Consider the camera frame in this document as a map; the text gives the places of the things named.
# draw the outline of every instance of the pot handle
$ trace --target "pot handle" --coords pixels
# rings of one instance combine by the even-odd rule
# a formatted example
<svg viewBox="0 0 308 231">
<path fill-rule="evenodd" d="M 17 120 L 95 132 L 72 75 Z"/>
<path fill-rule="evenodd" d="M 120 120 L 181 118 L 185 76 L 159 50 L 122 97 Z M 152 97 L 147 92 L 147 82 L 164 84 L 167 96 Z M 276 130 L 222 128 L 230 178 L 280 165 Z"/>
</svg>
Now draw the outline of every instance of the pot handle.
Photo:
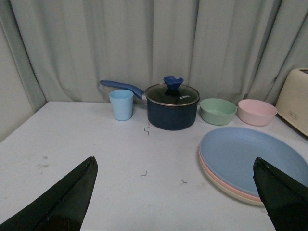
<svg viewBox="0 0 308 231">
<path fill-rule="evenodd" d="M 113 87 L 113 88 L 120 88 L 124 90 L 130 90 L 132 91 L 139 99 L 141 100 L 146 100 L 146 97 L 144 95 L 144 91 L 137 88 L 134 85 L 127 84 L 127 83 L 119 83 L 115 81 L 110 81 L 110 80 L 101 80 L 100 84 L 107 86 L 107 87 Z"/>
</svg>

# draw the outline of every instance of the gray curtain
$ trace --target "gray curtain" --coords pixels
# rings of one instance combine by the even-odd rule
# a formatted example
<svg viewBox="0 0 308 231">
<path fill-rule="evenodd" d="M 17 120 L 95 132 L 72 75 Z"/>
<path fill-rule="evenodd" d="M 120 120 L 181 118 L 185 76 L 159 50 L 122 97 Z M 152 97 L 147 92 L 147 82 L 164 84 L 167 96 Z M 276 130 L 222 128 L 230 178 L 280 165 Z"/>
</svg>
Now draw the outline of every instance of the gray curtain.
<svg viewBox="0 0 308 231">
<path fill-rule="evenodd" d="M 99 80 L 145 90 L 184 78 L 205 98 L 275 104 L 308 66 L 307 0 L 11 0 L 47 101 L 108 102 Z"/>
<path fill-rule="evenodd" d="M 31 68 L 11 4 L 8 0 L 0 1 L 0 23 L 10 46 L 16 68 L 32 110 L 36 112 L 46 103 L 46 99 Z"/>
</svg>

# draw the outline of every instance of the blue lid knob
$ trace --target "blue lid knob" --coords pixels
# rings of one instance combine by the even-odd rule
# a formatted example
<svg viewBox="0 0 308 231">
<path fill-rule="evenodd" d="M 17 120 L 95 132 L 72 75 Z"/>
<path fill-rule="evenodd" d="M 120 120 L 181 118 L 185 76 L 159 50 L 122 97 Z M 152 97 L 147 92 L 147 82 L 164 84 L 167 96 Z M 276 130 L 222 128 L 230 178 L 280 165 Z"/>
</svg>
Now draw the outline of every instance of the blue lid knob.
<svg viewBox="0 0 308 231">
<path fill-rule="evenodd" d="M 183 81 L 183 78 L 174 78 L 174 76 L 164 77 L 164 82 L 169 90 L 177 90 Z"/>
</svg>

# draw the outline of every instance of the pot lid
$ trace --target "pot lid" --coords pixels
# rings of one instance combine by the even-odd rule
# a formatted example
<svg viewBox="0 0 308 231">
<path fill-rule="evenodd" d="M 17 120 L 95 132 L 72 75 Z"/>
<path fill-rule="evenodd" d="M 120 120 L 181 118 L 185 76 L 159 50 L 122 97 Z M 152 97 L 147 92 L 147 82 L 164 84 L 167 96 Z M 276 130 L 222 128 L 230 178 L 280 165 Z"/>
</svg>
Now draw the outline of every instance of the pot lid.
<svg viewBox="0 0 308 231">
<path fill-rule="evenodd" d="M 146 98 L 164 106 L 187 106 L 200 100 L 197 90 L 181 85 L 182 78 L 165 77 L 166 84 L 156 84 L 145 91 Z"/>
</svg>

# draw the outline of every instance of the plate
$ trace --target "plate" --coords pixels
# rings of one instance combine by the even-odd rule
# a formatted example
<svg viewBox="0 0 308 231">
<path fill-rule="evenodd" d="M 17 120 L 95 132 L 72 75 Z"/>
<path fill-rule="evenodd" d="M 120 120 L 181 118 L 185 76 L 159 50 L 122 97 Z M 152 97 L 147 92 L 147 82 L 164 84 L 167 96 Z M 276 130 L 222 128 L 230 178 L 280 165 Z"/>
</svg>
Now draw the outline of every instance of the plate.
<svg viewBox="0 0 308 231">
<path fill-rule="evenodd" d="M 200 154 L 213 174 L 231 187 L 257 196 L 253 164 L 261 157 L 290 177 L 308 186 L 308 165 L 281 140 L 248 128 L 218 128 L 200 143 Z"/>
<path fill-rule="evenodd" d="M 200 160 L 200 163 L 201 163 L 201 167 L 205 171 L 205 174 L 208 176 L 208 178 L 217 187 L 219 187 L 221 190 L 223 190 L 225 193 L 229 194 L 230 196 L 232 196 L 232 197 L 234 197 L 234 198 L 236 198 L 240 201 L 243 201 L 243 202 L 246 202 L 246 203 L 249 203 L 249 204 L 253 204 L 253 205 L 264 206 L 260 197 L 252 196 L 252 195 L 246 194 L 246 193 L 244 193 L 244 192 L 242 192 L 242 191 L 240 191 L 236 188 L 233 188 L 230 185 L 223 182 L 217 176 L 215 176 L 215 174 L 204 163 L 200 153 L 199 153 L 199 160 Z"/>
</svg>

